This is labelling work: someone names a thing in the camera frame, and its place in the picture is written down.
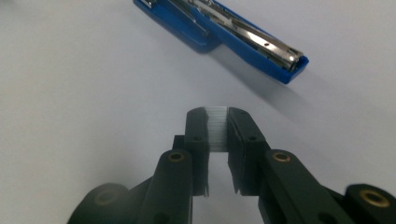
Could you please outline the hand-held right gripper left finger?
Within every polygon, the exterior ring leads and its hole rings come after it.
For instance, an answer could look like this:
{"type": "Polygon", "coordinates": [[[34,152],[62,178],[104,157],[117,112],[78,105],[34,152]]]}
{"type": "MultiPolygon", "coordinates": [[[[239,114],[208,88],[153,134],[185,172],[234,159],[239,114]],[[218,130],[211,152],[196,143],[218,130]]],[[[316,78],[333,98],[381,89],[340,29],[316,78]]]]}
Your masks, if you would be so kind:
{"type": "Polygon", "coordinates": [[[187,113],[185,132],[174,137],[172,149],[184,149],[192,157],[193,195],[209,195],[208,186],[208,115],[204,107],[197,107],[187,113]]]}

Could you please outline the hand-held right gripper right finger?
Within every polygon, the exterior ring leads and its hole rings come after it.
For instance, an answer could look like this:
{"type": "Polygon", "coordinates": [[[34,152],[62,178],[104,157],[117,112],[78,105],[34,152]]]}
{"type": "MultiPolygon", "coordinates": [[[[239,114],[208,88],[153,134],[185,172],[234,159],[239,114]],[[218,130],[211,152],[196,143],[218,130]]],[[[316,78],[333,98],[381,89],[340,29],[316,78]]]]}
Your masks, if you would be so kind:
{"type": "Polygon", "coordinates": [[[262,180],[260,159],[270,147],[247,111],[229,108],[227,148],[234,190],[243,196],[258,196],[262,180]]]}

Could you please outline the silver staple strip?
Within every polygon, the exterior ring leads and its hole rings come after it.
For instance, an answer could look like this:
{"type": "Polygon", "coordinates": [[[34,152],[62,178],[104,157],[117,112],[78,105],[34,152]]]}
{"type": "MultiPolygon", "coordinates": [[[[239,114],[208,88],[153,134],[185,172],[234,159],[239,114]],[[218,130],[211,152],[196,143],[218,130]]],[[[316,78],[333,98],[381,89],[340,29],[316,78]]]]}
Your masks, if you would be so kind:
{"type": "Polygon", "coordinates": [[[227,151],[227,106],[207,106],[207,133],[211,152],[227,151]]]}

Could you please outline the blue stapler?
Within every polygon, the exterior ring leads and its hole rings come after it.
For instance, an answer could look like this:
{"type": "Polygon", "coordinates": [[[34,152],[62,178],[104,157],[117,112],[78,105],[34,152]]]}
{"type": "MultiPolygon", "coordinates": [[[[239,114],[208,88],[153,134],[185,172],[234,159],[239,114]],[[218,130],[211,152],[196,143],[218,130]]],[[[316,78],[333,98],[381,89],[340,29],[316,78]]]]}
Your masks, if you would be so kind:
{"type": "Polygon", "coordinates": [[[143,12],[200,53],[227,46],[242,60],[288,84],[308,65],[304,54],[216,0],[133,0],[143,12]]]}

